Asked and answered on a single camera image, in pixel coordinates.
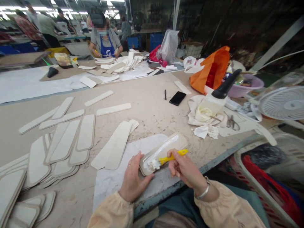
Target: scissors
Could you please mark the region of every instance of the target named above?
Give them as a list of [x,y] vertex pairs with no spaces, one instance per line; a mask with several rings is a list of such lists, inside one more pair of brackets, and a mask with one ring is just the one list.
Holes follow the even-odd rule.
[[233,115],[229,116],[225,111],[224,113],[228,116],[227,127],[231,128],[232,130],[239,131],[241,129],[240,125],[238,125],[238,123],[234,121]]

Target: glue container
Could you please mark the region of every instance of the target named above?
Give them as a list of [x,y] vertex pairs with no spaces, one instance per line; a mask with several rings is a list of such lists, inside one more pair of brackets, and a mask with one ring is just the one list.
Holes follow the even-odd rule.
[[242,72],[241,69],[236,70],[224,82],[214,90],[208,93],[196,109],[195,119],[200,122],[205,122],[210,119],[210,116],[216,114],[223,108],[227,101],[228,91],[231,89],[234,82]]

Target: black smartphone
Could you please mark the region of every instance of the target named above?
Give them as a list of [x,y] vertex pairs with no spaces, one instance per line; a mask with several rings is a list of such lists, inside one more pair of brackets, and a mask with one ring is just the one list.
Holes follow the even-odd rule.
[[178,91],[169,101],[171,104],[179,106],[182,100],[185,98],[186,94]]

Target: fan grille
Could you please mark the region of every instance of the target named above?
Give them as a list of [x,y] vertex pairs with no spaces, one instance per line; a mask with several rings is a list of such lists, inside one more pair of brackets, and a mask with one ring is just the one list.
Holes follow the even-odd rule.
[[279,88],[265,94],[260,100],[259,110],[273,119],[304,119],[304,86]]

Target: yellow glue brush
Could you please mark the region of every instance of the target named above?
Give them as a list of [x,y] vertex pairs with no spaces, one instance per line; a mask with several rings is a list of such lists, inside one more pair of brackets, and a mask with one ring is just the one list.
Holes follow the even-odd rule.
[[[179,150],[178,151],[179,155],[180,156],[184,156],[186,153],[188,153],[188,150],[185,149],[185,150]],[[173,154],[171,154],[171,156],[168,158],[168,157],[165,157],[165,158],[160,158],[158,161],[156,159],[154,159],[150,164],[149,164],[149,167],[150,169],[159,169],[160,166],[162,166],[163,164],[165,164],[166,162],[168,161],[171,161],[171,160],[174,160],[175,158],[173,157]]]

